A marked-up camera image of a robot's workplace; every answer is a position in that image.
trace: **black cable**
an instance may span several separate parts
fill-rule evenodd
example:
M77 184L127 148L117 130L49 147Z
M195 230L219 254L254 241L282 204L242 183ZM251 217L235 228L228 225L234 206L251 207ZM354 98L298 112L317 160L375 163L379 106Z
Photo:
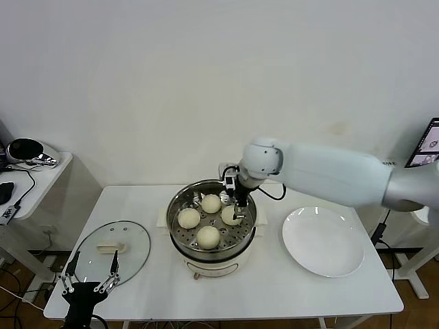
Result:
M260 187L258 187L257 189L260 190L263 194L267 195L268 197L271 197L273 200L280 201L280 200L282 200L282 199L286 196L286 194L287 194L287 187L286 187L284 184L282 184L282 187L283 187L283 192L282 192L282 196L281 196L281 197L274 197L274 196L268 194L267 192L265 192L265 191L264 191L262 188L260 188Z
M392 248L384 241L379 240L379 243L383 243L390 251L392 251ZM392 282L395 283L395 258L394 258L394 253L391 252L392 255ZM392 322L393 322L393 314L390 315L390 329L392 329Z
M30 172L28 170L26 170L26 169L15 169L15 168L12 168L12 170L13 171L25 172L29 176L29 178L32 180L32 186L29 187L29 189L26 192L24 192L24 194L20 197L20 199L17 200L17 202L14 205L14 206L18 206L21 203L21 200L35 187L35 179L32 177Z
M226 167L225 170L223 170L223 172L222 172L222 179L221 179L222 181L224 181L224 178L226 177L226 172L229 169L236 169L237 171L239 171L239 167L238 166L228 166L228 167Z
M11 272L9 272L7 269L0 269L1 271L4 271L8 274L10 274L12 277L14 277L14 279L17 281L17 283L19 284L19 291L21 291L21 284L20 284L20 280ZM9 303L6 304L6 306L2 307L0 309L0 312L2 312L3 310L7 309L9 307L9 305L11 305L13 302L15 302L15 297L13 300L11 300Z
M386 221L387 221L387 218L389 217L389 214L390 214L390 209L389 209L389 211L387 211L387 215L385 216L385 219L384 219L384 221L383 221L383 224L385 224L385 223L386 223Z
M94 317L95 319L98 319L99 321L101 321L102 324L104 325L105 329L108 329L107 322L104 319L102 319L99 315L93 314L91 317Z

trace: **power cord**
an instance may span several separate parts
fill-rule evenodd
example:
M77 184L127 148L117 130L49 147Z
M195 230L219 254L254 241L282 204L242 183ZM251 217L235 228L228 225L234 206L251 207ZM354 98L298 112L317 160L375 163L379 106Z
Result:
M393 252L392 248L386 242L382 241L381 239L378 240L378 243L384 244L389 249L390 254L392 255L392 282L394 284L395 283L395 258L394 258L394 252ZM390 315L390 326L389 326L390 329L392 329L392 322L393 322L393 314Z
M34 308L37 308L38 310L41 310L42 312L44 312L44 309L43 309L43 308L38 307L37 305L32 304L32 303L29 302L28 300L25 300L23 297L20 297L20 296L14 294L13 292L7 290L5 287L0 286L0 289L3 289L3 290L6 291L7 293L13 295L15 298L19 298L19 299L21 299L21 300L24 300L24 301L27 302L28 304L31 304Z
M104 325L105 329L108 329L107 322L104 319L102 319L99 315L93 314L91 317L94 317L95 319L98 319L99 321L101 321L101 323Z
M49 239L49 245L43 250L41 250L39 253L34 254L34 256L40 256L43 252L45 252L52 246L52 237L51 237L52 233L49 230L47 230L47 231L43 231L43 234L47 235L47 238Z
M0 269L0 271L6 272L6 273L8 273L9 275L11 275L11 276L16 280L16 282L19 284L19 291L21 291L20 280L19 280L19 279L13 274L13 273L9 272L7 269ZM4 307L2 307L2 308L0 309L0 312L2 312L2 311L4 311L5 309L7 309L7 308L9 307L9 305L11 305L13 302L15 302L15 298L13 298L9 303L7 303Z
M221 180L224 181L224 178L226 177L226 172L229 169L235 169L236 171L239 171L239 167L238 166L228 166L226 167L223 171L222 171L222 175L221 175Z
M370 237L370 240L372 241L372 244L374 246L376 246L377 243L380 242L381 238L383 237L384 230L387 227L385 223L387 221L387 218L389 217L389 214L390 214L390 209L387 211L387 215L385 216L383 223L378 224L377 228L375 228L375 231Z
M282 192L282 196L280 196L280 197L274 197L274 196L272 196L271 194L265 192L265 191L264 191L262 188L260 188L260 187L258 187L257 189L260 190L263 194L265 194L265 195L267 195L268 197L272 198L273 200L281 201L281 200L286 196L286 194L287 194L287 187L286 187L284 184L282 184L282 188L283 188L283 192Z

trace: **table leg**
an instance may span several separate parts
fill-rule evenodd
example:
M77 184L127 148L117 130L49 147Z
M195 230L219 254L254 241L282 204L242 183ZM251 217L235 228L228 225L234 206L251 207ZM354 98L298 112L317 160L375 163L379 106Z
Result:
M3 248L9 255L43 280L51 280L53 273L23 247L22 241L18 241L13 237L8 226L0 227L0 248Z
M327 324L324 321L324 317L318 318L318 324L320 324L320 329L327 329Z
M3 248L0 248L0 258L4 259L4 262L7 264L12 264L14 262L14 257L9 255L7 252L3 250Z
M401 268L403 268L405 264L409 262L405 254L396 254L395 256L398 262L401 264ZM429 298L428 292L418 277L418 274L416 274L416 271L409 270L401 273L399 270L400 269L395 269L395 280L408 280L418 298L420 300L427 300ZM392 277L392 270L388 269L387 272L389 273L389 276Z
M406 276L411 271L417 271L438 253L439 253L438 243L432 243L431 245L424 247L419 253L414 255L405 264L401 264L401 267L398 269L399 275Z
M335 328L337 329L351 329L358 326L360 323L366 321L372 315L361 315L358 317L338 317Z

